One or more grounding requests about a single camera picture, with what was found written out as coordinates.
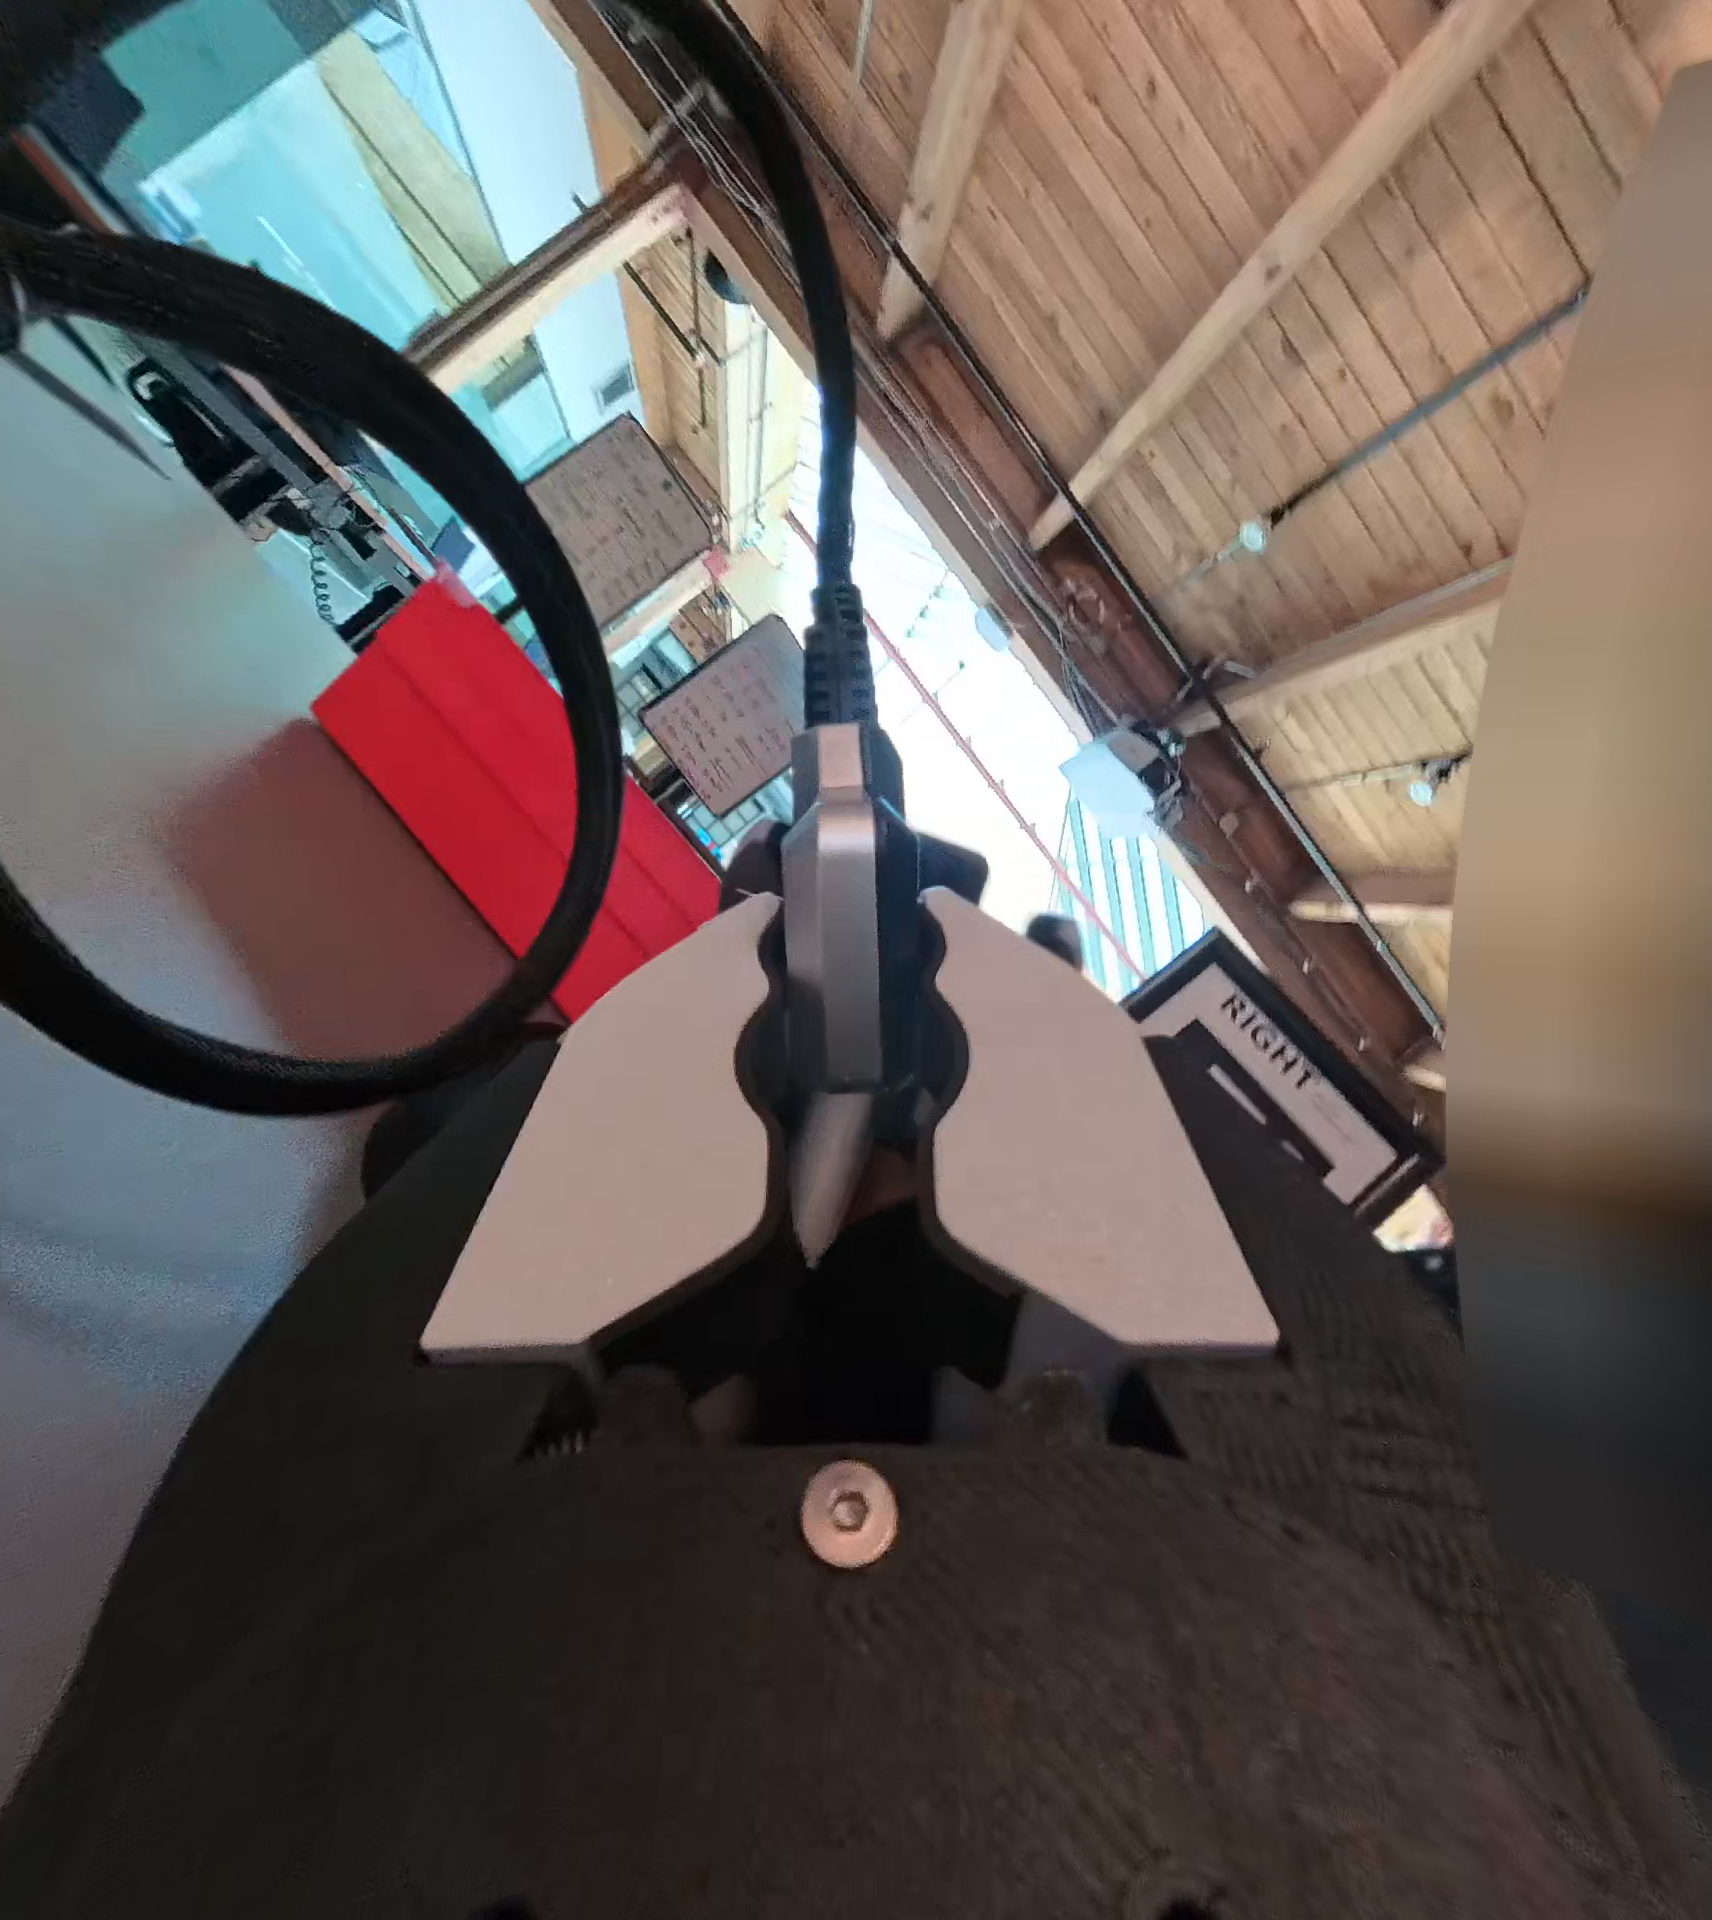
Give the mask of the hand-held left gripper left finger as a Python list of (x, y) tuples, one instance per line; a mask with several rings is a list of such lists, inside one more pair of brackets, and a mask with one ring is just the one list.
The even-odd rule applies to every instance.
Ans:
[(749, 892), (560, 1044), (421, 1330), (427, 1361), (589, 1361), (749, 1263), (783, 1218), (783, 1146), (749, 1044), (778, 892)]

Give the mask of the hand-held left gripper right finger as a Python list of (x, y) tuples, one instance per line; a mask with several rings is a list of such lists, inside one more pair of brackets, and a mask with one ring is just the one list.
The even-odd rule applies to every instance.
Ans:
[(920, 1146), (928, 1236), (1013, 1302), (989, 1389), (1067, 1380), (1114, 1414), (1160, 1361), (1274, 1361), (1281, 1330), (1137, 1019), (954, 890), (920, 892), (956, 1048)]

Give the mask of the red plastic bin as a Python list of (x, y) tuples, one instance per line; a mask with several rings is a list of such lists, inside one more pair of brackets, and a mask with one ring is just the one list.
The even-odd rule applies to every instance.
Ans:
[[(481, 919), (529, 951), (577, 843), (565, 698), (458, 574), (427, 579), (312, 698), (312, 724), (421, 841)], [(714, 861), (629, 779), (600, 914), (555, 991), (581, 1019), (606, 991), (717, 914)]]

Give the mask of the black white tag sign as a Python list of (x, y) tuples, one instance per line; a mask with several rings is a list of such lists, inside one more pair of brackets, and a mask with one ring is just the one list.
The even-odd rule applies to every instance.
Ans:
[(1365, 1226), (1447, 1172), (1389, 1089), (1221, 932), (1122, 992), (1122, 1010), (1244, 1104)]

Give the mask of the white ceiling projector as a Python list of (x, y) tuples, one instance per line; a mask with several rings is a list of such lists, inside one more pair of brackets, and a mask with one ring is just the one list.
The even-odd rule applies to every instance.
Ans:
[(1182, 737), (1153, 724), (1116, 724), (1078, 742), (1056, 770), (1109, 841), (1150, 841), (1184, 814)]

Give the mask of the whiteboard on stand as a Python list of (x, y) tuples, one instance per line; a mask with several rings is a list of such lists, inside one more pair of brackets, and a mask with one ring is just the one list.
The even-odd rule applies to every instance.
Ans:
[(636, 713), (707, 814), (732, 814), (794, 770), (804, 733), (804, 646), (765, 613)]
[(560, 454), (529, 476), (529, 501), (560, 539), (606, 652), (660, 634), (707, 585), (714, 518), (633, 415)]

